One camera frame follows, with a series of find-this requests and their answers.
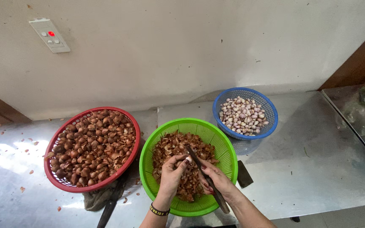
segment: small knife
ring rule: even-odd
[[[211,186],[212,189],[213,189],[213,191],[215,192],[215,194],[213,195],[213,197],[215,198],[216,202],[218,203],[218,205],[222,209],[223,213],[229,214],[230,213],[230,210],[229,210],[229,207],[226,204],[226,200],[223,198],[223,196],[219,192],[219,190],[216,189],[215,184],[213,183],[212,179],[201,170],[202,163],[197,158],[197,156],[195,155],[194,151],[192,151],[192,148],[190,146],[185,146],[185,148],[187,149],[189,155],[191,155],[191,158],[197,164],[198,169],[201,171],[201,174],[204,176],[204,178],[208,182],[209,186]]]

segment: wrist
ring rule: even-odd
[[[160,184],[159,193],[157,193],[157,195],[161,195],[166,198],[173,199],[174,196],[176,195],[176,193],[177,193],[176,189],[172,189],[172,188],[169,188],[167,185]]]
[[[157,193],[155,201],[153,202],[153,207],[155,207],[157,210],[166,211],[170,209],[173,198],[174,195],[164,192],[160,189]]]
[[[241,203],[243,201],[243,198],[246,198],[246,196],[243,195],[243,193],[236,187],[233,188],[229,194],[227,194],[226,196],[224,195],[223,197],[231,207]]]

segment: light switch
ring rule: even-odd
[[[70,51],[70,48],[50,19],[39,18],[29,23],[53,53]]]

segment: woman's right hand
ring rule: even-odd
[[[239,190],[236,188],[236,186],[219,168],[203,159],[198,159],[202,163],[201,170],[213,180],[215,187],[222,194],[226,202],[232,202],[234,197],[238,195],[237,191]],[[212,187],[209,186],[208,182],[201,173],[199,173],[199,177],[202,188],[204,189],[204,193],[208,195],[215,194]]]

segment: gray cloth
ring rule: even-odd
[[[91,192],[83,193],[84,196],[84,208],[88,211],[98,211],[101,210],[107,203],[107,201],[111,198],[114,193],[116,186],[118,184],[118,180],[108,184],[107,186]],[[123,195],[123,189],[120,189],[120,198]]]

